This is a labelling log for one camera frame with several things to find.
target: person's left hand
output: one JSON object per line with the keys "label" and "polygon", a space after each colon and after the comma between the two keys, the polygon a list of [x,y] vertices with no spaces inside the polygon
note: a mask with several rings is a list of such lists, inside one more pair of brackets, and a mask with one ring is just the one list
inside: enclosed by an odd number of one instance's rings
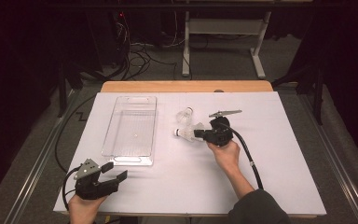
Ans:
{"label": "person's left hand", "polygon": [[97,217],[98,208],[107,198],[104,196],[96,200],[83,200],[78,195],[69,200],[69,217],[71,224],[91,224]]}

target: hand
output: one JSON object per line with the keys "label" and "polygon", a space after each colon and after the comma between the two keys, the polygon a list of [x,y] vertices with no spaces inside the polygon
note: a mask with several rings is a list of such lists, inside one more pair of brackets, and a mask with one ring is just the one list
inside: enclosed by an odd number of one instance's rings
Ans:
{"label": "hand", "polygon": [[96,200],[83,200],[75,194],[68,203],[71,224],[93,223],[97,217],[98,208],[106,198],[107,196]]}
{"label": "hand", "polygon": [[207,142],[207,146],[212,150],[217,164],[226,174],[239,170],[240,147],[237,143],[231,140],[227,145],[218,147]]}

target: clear plastic container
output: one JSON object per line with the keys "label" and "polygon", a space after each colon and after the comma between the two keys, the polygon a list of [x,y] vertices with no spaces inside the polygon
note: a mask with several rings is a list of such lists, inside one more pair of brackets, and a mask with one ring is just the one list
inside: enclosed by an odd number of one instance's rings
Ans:
{"label": "clear plastic container", "polygon": [[157,98],[116,99],[102,155],[115,165],[152,165]]}

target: gray carpet floor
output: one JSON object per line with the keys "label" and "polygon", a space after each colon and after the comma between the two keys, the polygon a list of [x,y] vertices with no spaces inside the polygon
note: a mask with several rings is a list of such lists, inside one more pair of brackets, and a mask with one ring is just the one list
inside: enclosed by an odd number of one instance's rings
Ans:
{"label": "gray carpet floor", "polygon": [[[205,48],[205,40],[202,36],[192,36],[190,45],[193,47],[190,53],[190,66],[194,80],[249,80],[257,79],[249,48],[255,44],[255,37],[250,36],[236,40],[226,40],[227,36],[211,38]],[[272,81],[282,77],[287,72],[293,60],[300,40],[291,36],[278,41],[266,40],[260,51],[260,58],[263,63],[267,80]],[[134,77],[135,80],[173,80],[189,79],[181,76],[182,48],[161,48],[146,47],[148,54],[156,61],[150,62],[148,69],[141,75]],[[142,64],[143,59],[131,55],[132,74],[139,70],[137,64]],[[111,72],[112,68],[106,66],[105,73]],[[320,128],[315,125],[310,110],[307,107],[309,96],[297,95],[296,84],[281,85],[276,88],[282,99],[286,114],[292,125],[302,153],[310,168],[310,172],[321,194],[326,216],[316,218],[292,218],[293,223],[358,223],[358,212],[356,206],[351,203],[351,195],[345,190],[345,185],[340,181],[339,172],[335,164],[329,159],[326,150],[326,141],[320,135]],[[59,97],[55,92],[51,96],[51,106],[41,115],[39,120],[29,134],[27,140],[15,160],[5,179],[0,185],[0,223],[5,223],[13,204],[16,203],[21,188],[27,181],[28,175],[33,170],[39,154],[46,148],[47,140],[57,126],[63,124],[74,108],[85,102],[96,94],[102,86],[98,81],[84,81],[84,88],[75,91],[70,97],[74,97],[74,104],[70,107],[63,119],[58,119]],[[91,111],[93,99],[79,107],[66,126],[57,145],[58,157],[62,165],[67,169],[80,136],[86,125],[86,118]],[[324,89],[322,126],[330,144],[337,153],[346,174],[352,181],[358,192],[358,149],[353,143],[351,136],[345,129],[345,125],[337,113],[334,102],[331,100],[328,89]],[[47,154],[47,160],[41,167],[41,175],[34,181],[30,188],[29,198],[24,200],[17,215],[11,215],[6,223],[67,223],[69,218],[66,215],[52,211],[56,202],[59,190],[65,173],[59,168],[54,158],[55,143]],[[104,217],[98,217],[97,223],[104,223]]]}

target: white tabletop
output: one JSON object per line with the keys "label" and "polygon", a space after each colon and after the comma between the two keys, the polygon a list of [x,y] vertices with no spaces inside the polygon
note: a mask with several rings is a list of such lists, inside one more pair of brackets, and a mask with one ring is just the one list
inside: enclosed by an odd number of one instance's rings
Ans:
{"label": "white tabletop", "polygon": [[[324,215],[324,205],[310,170],[284,112],[277,92],[211,93],[98,93],[82,134],[70,170],[91,158],[106,163],[101,155],[103,140],[118,96],[156,96],[157,132],[152,166],[115,166],[100,181],[116,178],[128,170],[118,192],[100,207],[100,212],[117,215],[226,215],[238,201],[225,174],[204,142],[188,142],[172,135],[178,127],[177,112],[190,106],[194,122],[210,128],[208,116],[218,110],[237,110],[229,115],[231,127],[241,134],[260,173],[264,189],[289,215]],[[241,170],[256,188],[255,175],[241,151]],[[71,177],[67,189],[73,189]],[[64,212],[61,194],[54,211]]]}

